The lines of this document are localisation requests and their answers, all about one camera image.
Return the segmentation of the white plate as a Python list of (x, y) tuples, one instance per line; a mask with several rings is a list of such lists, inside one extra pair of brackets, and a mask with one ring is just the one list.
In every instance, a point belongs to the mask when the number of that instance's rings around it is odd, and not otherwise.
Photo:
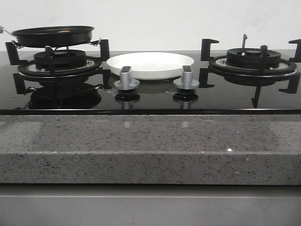
[(130, 66), (137, 80), (164, 80), (181, 76), (182, 66), (191, 66), (194, 60), (185, 55), (164, 52), (129, 53), (111, 57), (107, 64), (111, 72), (119, 75), (122, 67)]

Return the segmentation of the black frying pan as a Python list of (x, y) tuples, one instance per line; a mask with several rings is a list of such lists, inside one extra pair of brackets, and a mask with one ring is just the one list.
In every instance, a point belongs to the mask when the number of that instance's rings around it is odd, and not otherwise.
[[(60, 30), (70, 32), (58, 33)], [(16, 30), (10, 35), (16, 37), (19, 46), (30, 48), (68, 47), (89, 43), (94, 27), (83, 25), (37, 27)]]

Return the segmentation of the black glass cooktop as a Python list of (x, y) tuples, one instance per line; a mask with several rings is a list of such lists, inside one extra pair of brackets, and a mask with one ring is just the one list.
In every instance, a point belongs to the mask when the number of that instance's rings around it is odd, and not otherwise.
[(114, 87), (118, 76), (108, 66), (91, 77), (61, 81), (46, 87), (24, 78), (8, 54), (0, 54), (0, 113), (2, 115), (189, 115), (300, 114), (301, 70), (286, 78), (239, 78), (222, 74), (194, 59), (195, 90), (178, 90), (172, 80), (141, 81), (129, 92)]

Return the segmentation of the left silver stove knob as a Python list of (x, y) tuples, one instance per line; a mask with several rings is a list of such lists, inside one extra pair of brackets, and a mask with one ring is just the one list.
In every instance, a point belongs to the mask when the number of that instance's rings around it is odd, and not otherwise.
[(120, 74), (120, 80), (114, 83), (114, 86), (118, 90), (132, 90), (140, 86), (140, 82), (132, 77), (131, 67), (122, 67)]

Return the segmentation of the silver stove knob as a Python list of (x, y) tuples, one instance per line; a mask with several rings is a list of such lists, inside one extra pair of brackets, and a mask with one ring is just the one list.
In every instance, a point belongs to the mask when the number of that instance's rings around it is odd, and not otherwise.
[(140, 86), (140, 82), (132, 77), (131, 67), (122, 67), (120, 74), (120, 80), (114, 83), (114, 86), (118, 90), (132, 90)]
[(174, 85), (179, 89), (191, 90), (199, 86), (199, 82), (193, 79), (193, 71), (191, 66), (182, 66), (182, 75), (180, 78), (173, 81)]

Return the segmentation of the right silver stove knob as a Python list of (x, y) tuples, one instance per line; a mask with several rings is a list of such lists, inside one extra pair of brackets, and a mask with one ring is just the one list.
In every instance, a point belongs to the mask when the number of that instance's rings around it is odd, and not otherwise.
[(182, 66), (182, 75), (180, 78), (173, 81), (174, 85), (179, 89), (191, 90), (199, 86), (199, 82), (193, 79), (193, 71), (191, 66)]

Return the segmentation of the left black gas burner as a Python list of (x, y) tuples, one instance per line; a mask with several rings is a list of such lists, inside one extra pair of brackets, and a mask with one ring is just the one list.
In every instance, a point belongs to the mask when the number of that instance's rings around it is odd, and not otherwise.
[[(55, 70), (69, 70), (82, 67), (87, 64), (86, 53), (82, 50), (57, 50), (50, 54), (52, 65)], [(37, 69), (48, 70), (48, 61), (46, 52), (36, 53), (34, 63)]]

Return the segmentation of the black gas burner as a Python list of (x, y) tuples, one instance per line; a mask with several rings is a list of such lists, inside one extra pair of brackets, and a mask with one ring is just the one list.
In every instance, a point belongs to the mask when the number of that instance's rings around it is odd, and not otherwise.
[[(82, 50), (57, 50), (50, 54), (52, 65), (55, 70), (69, 70), (82, 67), (87, 64), (86, 53)], [(46, 52), (36, 53), (34, 63), (37, 69), (48, 70), (48, 61)]]
[[(227, 51), (226, 64), (245, 68), (259, 69), (261, 64), (261, 50), (259, 48), (232, 48)], [(265, 69), (277, 68), (281, 60), (281, 54), (277, 51), (267, 50)]]

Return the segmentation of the right black gas burner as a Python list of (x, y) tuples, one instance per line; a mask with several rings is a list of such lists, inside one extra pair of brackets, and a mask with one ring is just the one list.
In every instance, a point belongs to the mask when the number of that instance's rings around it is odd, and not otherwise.
[[(259, 69), (261, 64), (261, 50), (259, 48), (232, 48), (227, 51), (226, 64), (245, 68)], [(267, 50), (265, 69), (277, 68), (281, 60), (281, 54), (277, 51)]]

